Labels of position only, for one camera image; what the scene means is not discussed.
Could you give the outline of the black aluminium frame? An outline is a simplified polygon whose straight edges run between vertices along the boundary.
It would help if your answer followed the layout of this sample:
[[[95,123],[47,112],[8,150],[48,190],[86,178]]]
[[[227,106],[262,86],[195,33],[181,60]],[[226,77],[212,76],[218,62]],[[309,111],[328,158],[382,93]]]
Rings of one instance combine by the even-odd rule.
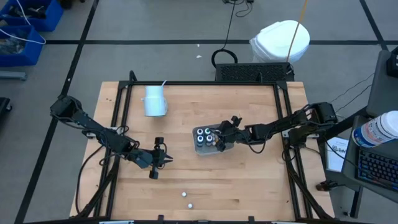
[[[82,99],[83,109],[104,126],[129,127],[127,135],[144,149],[161,136],[174,161],[159,172],[111,158],[118,165],[116,180],[93,210],[114,220],[293,221],[314,217],[301,191],[287,172],[289,155],[281,135],[265,147],[242,144],[232,150],[201,156],[194,150],[192,130],[220,123],[232,116],[242,125],[270,123],[307,103],[303,84],[226,84],[209,81],[168,82],[164,95],[169,106],[164,117],[146,117],[142,98],[145,82],[103,82],[93,99]]]

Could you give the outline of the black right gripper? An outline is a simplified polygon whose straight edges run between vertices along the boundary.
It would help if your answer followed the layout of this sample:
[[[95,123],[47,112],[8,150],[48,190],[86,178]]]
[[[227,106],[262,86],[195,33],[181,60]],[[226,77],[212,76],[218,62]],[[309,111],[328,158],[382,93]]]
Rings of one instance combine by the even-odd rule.
[[[242,118],[233,116],[231,120],[232,122],[228,120],[222,121],[216,129],[211,129],[212,133],[216,134],[214,135],[214,140],[217,142],[216,148],[218,151],[224,151],[227,143],[246,143],[245,132],[238,128]]]

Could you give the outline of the clear plastic tray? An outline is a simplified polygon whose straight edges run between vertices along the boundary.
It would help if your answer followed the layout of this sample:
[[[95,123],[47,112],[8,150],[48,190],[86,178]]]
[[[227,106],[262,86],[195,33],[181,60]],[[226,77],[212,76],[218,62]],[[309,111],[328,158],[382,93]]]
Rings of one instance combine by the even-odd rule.
[[[220,124],[213,124],[213,125],[209,125],[209,126],[199,126],[199,127],[193,128],[193,130],[192,130],[193,142],[194,142],[195,152],[196,152],[197,154],[199,154],[199,155],[201,155],[201,156],[207,156],[207,155],[212,155],[212,154],[218,154],[218,153],[221,153],[221,152],[226,152],[226,151],[228,151],[228,150],[230,150],[230,149],[233,148],[234,144],[227,143],[227,144],[226,144],[226,149],[225,149],[224,151],[218,151],[218,150],[217,150],[217,148],[216,148],[216,143],[217,143],[217,142],[214,140],[214,135],[216,135],[216,134],[215,134],[215,133],[212,133],[211,129],[212,129],[212,128],[215,128],[215,129],[216,129],[219,125],[220,125]],[[204,142],[204,144],[203,144],[202,147],[198,147],[198,146],[196,145],[197,136],[198,136],[198,135],[197,135],[197,129],[198,129],[198,128],[202,128],[203,131],[204,131],[203,137],[205,138],[205,142]],[[205,128],[210,128],[210,131],[211,131],[211,134],[210,134],[210,135],[213,136],[213,144],[212,144],[211,146],[207,146],[207,145],[206,145],[206,137],[207,137],[207,135],[205,134]]]

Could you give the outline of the blue storage bin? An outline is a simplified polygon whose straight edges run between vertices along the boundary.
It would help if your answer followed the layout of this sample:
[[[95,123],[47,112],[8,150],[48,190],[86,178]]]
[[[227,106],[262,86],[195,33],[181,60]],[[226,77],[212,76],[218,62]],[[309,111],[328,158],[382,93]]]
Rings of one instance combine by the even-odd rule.
[[[57,0],[8,0],[0,10],[0,19],[10,26],[32,25],[40,32],[54,31],[62,15]]]
[[[0,67],[35,65],[44,44],[33,26],[0,27]]]

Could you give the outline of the black backlit keyboard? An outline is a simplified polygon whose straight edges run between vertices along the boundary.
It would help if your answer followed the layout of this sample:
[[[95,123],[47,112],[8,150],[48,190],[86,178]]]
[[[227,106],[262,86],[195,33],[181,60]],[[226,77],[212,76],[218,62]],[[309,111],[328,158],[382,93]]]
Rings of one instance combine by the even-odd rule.
[[[398,192],[398,160],[358,151],[356,179]]]

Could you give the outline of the black floor object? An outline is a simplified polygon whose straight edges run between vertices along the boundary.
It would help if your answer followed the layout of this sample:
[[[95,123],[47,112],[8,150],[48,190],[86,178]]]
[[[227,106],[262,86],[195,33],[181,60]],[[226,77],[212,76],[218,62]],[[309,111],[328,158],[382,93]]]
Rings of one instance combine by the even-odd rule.
[[[11,110],[11,100],[9,98],[0,97],[0,120],[2,120]]]

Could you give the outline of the black perforated computer case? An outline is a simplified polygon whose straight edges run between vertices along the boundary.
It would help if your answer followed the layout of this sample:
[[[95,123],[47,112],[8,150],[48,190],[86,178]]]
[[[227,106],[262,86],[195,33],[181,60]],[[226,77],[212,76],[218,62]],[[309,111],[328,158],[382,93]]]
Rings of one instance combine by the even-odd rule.
[[[290,63],[223,63],[216,66],[216,81],[277,82],[294,81]]]

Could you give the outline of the white wipes canister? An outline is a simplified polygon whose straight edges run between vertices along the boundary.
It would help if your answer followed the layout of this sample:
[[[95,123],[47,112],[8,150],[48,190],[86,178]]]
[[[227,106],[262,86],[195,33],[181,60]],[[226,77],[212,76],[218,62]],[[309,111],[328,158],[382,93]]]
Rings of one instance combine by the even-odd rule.
[[[386,112],[356,128],[352,132],[354,143],[372,148],[398,139],[398,111]]]

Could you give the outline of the white paper sheet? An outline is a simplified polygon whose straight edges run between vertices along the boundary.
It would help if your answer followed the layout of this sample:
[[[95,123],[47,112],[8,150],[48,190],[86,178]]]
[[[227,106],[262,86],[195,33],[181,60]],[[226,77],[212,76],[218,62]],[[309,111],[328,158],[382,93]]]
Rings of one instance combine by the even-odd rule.
[[[326,147],[326,169],[333,172],[341,172],[344,157],[348,148],[349,141],[338,137],[333,137],[327,141]]]

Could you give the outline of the black desk caster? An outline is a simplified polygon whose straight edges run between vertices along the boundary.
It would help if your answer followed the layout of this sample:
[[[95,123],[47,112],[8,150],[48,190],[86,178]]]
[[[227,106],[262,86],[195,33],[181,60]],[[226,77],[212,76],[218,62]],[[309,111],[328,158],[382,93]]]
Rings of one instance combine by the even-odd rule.
[[[325,180],[315,186],[318,191],[329,192],[337,187],[341,187],[341,184],[332,180]]]

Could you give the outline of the grey metal bar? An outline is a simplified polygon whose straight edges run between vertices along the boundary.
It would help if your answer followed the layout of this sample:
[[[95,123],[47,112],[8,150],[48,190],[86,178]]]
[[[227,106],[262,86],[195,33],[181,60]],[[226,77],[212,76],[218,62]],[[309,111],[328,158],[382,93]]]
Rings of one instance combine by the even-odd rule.
[[[27,80],[27,74],[25,72],[0,71],[0,79],[25,81]]]

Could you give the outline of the black desktop device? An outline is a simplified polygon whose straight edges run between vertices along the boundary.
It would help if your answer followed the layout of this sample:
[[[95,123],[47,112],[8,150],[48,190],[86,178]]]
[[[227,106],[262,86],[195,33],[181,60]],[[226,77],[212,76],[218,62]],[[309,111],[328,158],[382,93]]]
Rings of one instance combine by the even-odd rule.
[[[386,61],[386,72],[390,77],[398,78],[398,46]]]

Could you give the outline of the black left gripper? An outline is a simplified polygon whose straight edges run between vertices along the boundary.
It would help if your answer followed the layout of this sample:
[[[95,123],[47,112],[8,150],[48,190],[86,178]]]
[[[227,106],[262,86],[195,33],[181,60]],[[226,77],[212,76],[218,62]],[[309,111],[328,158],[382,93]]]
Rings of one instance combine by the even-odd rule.
[[[152,154],[152,169],[149,173],[150,179],[158,179],[159,173],[157,169],[164,163],[165,165],[169,162],[173,162],[173,160],[165,160],[164,161],[164,151],[160,148],[161,145],[164,145],[163,137],[155,138],[155,146],[154,150],[151,152]],[[171,159],[168,154],[165,154],[165,158]]]

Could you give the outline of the white bagged trash can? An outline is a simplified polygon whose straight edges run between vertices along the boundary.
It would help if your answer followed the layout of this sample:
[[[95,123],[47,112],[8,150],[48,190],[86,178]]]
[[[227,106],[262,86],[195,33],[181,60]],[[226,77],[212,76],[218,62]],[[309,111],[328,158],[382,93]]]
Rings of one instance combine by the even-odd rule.
[[[249,44],[252,48],[253,63],[298,61],[307,51],[310,34],[303,25],[293,20],[275,22],[263,28]]]

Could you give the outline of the grey side desk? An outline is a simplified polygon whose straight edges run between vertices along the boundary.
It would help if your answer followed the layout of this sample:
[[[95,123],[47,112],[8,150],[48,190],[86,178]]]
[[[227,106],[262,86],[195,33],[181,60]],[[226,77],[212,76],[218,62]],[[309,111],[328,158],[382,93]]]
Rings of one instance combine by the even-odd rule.
[[[377,117],[385,112],[398,111],[398,78],[387,74],[387,60],[391,53],[379,52],[366,112]]]

